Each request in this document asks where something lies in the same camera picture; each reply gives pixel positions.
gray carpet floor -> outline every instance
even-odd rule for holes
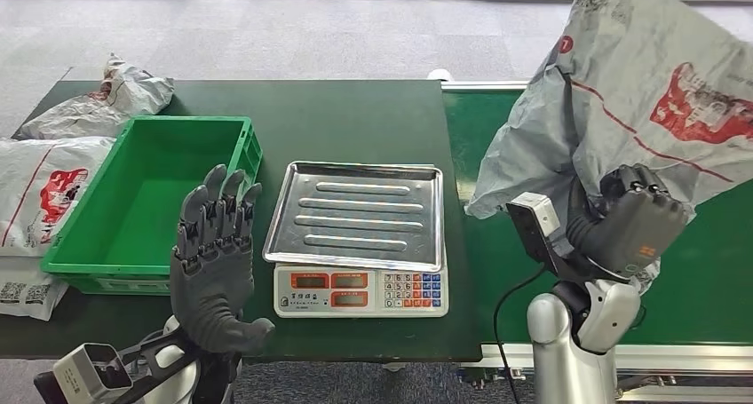
[[[753,42],[753,7],[698,5]],[[61,78],[101,78],[114,51],[178,79],[525,80],[557,41],[566,3],[485,0],[0,0],[0,137]],[[39,404],[49,361],[0,361],[0,403]],[[521,383],[531,402],[530,383]],[[275,363],[244,370],[240,403],[510,403],[449,364]]]

package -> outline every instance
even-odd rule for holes
[[[562,37],[481,162],[466,212],[486,218],[523,192],[562,225],[577,175],[656,170],[689,207],[753,177],[753,47],[678,0],[575,0]],[[554,240],[569,251],[560,228]],[[637,277],[646,291],[659,272]]]
[[[114,142],[0,139],[0,256],[43,256]]]
[[[68,285],[43,273],[39,257],[0,257],[0,313],[49,321]]]
[[[154,77],[114,54],[99,91],[61,102],[21,126],[29,139],[116,137],[134,115],[159,113],[175,91],[171,78]]]

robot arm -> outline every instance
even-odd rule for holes
[[[257,352],[274,330],[267,319],[239,320],[254,289],[251,223],[261,193],[259,184],[243,189],[245,178],[219,165],[183,201],[170,256],[175,315],[163,334],[120,352],[79,346],[35,378],[45,404],[226,401],[241,353]],[[133,380],[125,366],[139,358],[149,373]]]
[[[646,166],[622,166],[600,184],[601,211],[591,207],[578,178],[570,190],[566,257],[549,239],[559,221],[549,199],[527,193],[507,210],[527,254],[559,282],[528,307],[536,401],[614,402],[614,346],[640,307],[630,277],[658,258],[687,223],[682,204]]]

red digital display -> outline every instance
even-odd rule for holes
[[[369,295],[365,291],[334,291],[330,300],[333,307],[366,306],[369,303]]]
[[[365,289],[369,277],[365,273],[333,273],[332,289]]]
[[[328,289],[329,276],[325,273],[292,273],[290,287],[293,289]]]

digital weighing scale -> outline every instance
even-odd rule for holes
[[[411,273],[277,264],[274,311],[282,318],[441,317],[448,272]]]
[[[266,238],[283,318],[448,312],[442,173],[432,166],[293,162]]]

